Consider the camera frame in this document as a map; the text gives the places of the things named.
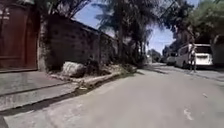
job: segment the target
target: van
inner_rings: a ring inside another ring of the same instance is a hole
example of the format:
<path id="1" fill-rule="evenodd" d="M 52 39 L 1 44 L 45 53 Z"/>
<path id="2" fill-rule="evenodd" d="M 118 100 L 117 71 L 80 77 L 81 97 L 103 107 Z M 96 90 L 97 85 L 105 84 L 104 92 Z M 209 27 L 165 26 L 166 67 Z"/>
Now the van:
<path id="1" fill-rule="evenodd" d="M 190 62 L 190 49 L 192 44 L 185 45 L 178 50 L 176 57 L 176 66 L 188 68 Z M 196 47 L 196 65 L 197 66 L 212 66 L 212 50 L 210 44 L 195 44 Z"/>

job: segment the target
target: car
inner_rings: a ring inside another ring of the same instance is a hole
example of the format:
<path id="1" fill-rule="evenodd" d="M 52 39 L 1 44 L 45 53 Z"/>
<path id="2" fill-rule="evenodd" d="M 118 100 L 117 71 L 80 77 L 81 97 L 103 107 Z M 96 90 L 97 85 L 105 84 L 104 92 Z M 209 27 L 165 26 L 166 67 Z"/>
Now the car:
<path id="1" fill-rule="evenodd" d="M 166 59 L 167 65 L 175 65 L 176 64 L 176 53 L 171 53 Z"/>

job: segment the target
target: rock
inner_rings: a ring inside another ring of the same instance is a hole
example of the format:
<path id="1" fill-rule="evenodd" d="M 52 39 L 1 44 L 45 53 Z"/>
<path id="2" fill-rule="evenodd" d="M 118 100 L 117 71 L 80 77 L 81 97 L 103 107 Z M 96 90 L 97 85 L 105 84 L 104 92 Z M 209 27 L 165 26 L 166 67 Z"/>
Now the rock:
<path id="1" fill-rule="evenodd" d="M 62 75 L 81 78 L 85 75 L 86 67 L 79 63 L 65 62 L 62 68 Z"/>

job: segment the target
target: asphalt road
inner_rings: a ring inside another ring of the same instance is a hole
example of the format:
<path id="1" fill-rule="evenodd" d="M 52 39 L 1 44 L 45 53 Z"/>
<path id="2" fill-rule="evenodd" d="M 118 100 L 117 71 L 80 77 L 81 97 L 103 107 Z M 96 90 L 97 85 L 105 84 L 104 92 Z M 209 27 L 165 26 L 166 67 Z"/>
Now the asphalt road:
<path id="1" fill-rule="evenodd" d="M 211 72 L 154 65 L 88 94 L 4 118 L 9 128 L 223 128 L 224 83 Z"/>

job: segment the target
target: gate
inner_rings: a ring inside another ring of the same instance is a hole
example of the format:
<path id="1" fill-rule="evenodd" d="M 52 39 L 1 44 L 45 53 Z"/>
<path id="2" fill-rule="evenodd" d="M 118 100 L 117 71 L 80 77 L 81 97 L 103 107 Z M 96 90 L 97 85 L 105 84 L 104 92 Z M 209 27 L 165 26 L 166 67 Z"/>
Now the gate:
<path id="1" fill-rule="evenodd" d="M 0 0 L 0 71 L 37 69 L 39 22 L 31 6 Z"/>

